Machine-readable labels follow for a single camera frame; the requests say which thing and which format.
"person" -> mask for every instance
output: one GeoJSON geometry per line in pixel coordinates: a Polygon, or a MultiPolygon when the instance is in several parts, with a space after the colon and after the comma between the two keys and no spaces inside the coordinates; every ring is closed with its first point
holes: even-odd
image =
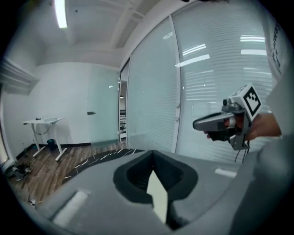
{"type": "MultiPolygon", "coordinates": [[[[230,2],[230,0],[200,0],[202,2],[230,2]]],[[[267,58],[275,85],[283,76],[291,62],[293,61],[293,47],[285,32],[275,18],[261,4],[256,4],[260,15],[260,20],[265,34],[267,58]]],[[[236,126],[243,127],[243,116],[236,116],[236,126]]],[[[246,140],[254,140],[257,137],[278,137],[280,127],[272,113],[260,113],[253,120],[250,132],[246,140]]]]}

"ceiling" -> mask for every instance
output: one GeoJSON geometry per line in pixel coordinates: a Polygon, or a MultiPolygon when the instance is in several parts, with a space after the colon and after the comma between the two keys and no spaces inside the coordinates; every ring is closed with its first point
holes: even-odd
{"type": "Polygon", "coordinates": [[[123,48],[144,16],[160,0],[66,0],[68,28],[57,24],[52,0],[40,6],[33,27],[46,47],[81,43],[123,48]]]}

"trash can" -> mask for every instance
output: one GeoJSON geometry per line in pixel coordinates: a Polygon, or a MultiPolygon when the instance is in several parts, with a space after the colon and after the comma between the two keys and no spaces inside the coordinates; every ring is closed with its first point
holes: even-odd
{"type": "Polygon", "coordinates": [[[53,139],[47,140],[47,144],[48,144],[48,146],[49,146],[49,148],[50,148],[51,151],[54,151],[56,149],[56,145],[55,145],[53,139]]]}

